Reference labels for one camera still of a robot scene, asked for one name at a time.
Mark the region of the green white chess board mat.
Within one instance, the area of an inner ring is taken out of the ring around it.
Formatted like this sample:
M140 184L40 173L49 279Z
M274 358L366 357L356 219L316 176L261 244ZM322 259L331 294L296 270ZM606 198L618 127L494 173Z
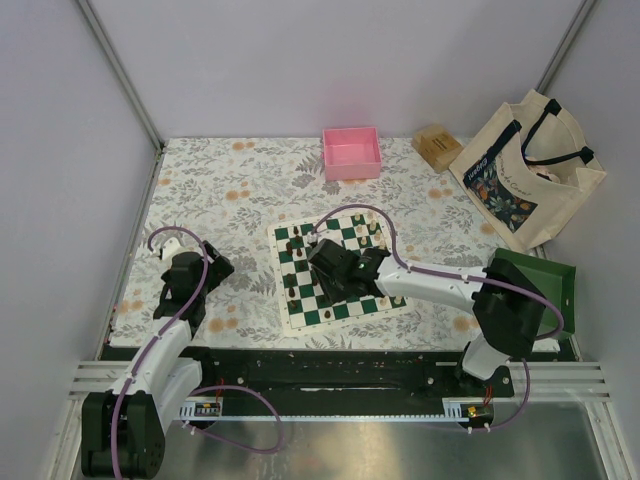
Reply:
M287 337L383 320L414 310L412 300L399 296L369 295L330 304L308 263L311 252L308 234L319 220L318 216L289 220L273 224L267 230L276 298ZM372 211L342 211L322 223L318 234L327 234L356 254L369 247L390 245L386 222Z

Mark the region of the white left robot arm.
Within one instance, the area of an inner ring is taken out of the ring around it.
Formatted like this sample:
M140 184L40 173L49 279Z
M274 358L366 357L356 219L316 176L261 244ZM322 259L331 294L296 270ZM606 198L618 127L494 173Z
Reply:
M208 241L199 251L171 238L154 325L125 372L81 409L81 471L89 478L152 479L165 454L166 432L192 392L216 386L215 368L182 357L205 315L207 295L234 271Z

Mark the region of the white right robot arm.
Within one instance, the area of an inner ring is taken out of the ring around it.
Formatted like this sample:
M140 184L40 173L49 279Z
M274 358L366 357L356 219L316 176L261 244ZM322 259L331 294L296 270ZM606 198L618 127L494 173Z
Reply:
M466 395L480 394L499 367L526 358L536 341L555 335L539 332L545 312L556 316L558 331L563 329L559 308L505 258L494 257L484 268L411 265L393 250L355 253L329 238L309 239L311 271L332 304L368 296L406 297L472 314L481 333L466 347L455 371L456 386Z

